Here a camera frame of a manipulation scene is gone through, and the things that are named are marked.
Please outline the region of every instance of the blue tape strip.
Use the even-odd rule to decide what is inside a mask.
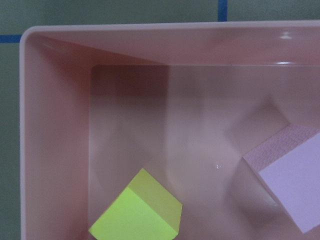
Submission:
[[[21,35],[0,35],[0,44],[20,43]]]
[[[228,17],[228,0],[218,0],[218,22],[226,22]]]

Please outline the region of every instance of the purple block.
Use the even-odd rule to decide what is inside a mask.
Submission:
[[[306,233],[320,225],[320,130],[289,125],[243,156]]]

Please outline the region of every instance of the gray floor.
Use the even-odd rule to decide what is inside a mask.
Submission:
[[[212,22],[218,0],[0,0],[0,35],[36,25]],[[229,0],[229,21],[320,19],[319,0]],[[19,45],[0,43],[0,240],[20,239]]]

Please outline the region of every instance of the foam block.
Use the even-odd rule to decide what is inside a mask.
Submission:
[[[98,240],[172,240],[181,213],[182,204],[141,169],[89,232]]]
[[[320,225],[320,130],[289,125],[243,156],[302,233]]]

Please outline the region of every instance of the box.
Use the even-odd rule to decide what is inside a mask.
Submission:
[[[320,21],[27,30],[21,239],[90,239],[141,168],[183,203],[177,240],[318,238],[242,156],[288,122],[320,127],[319,32]]]

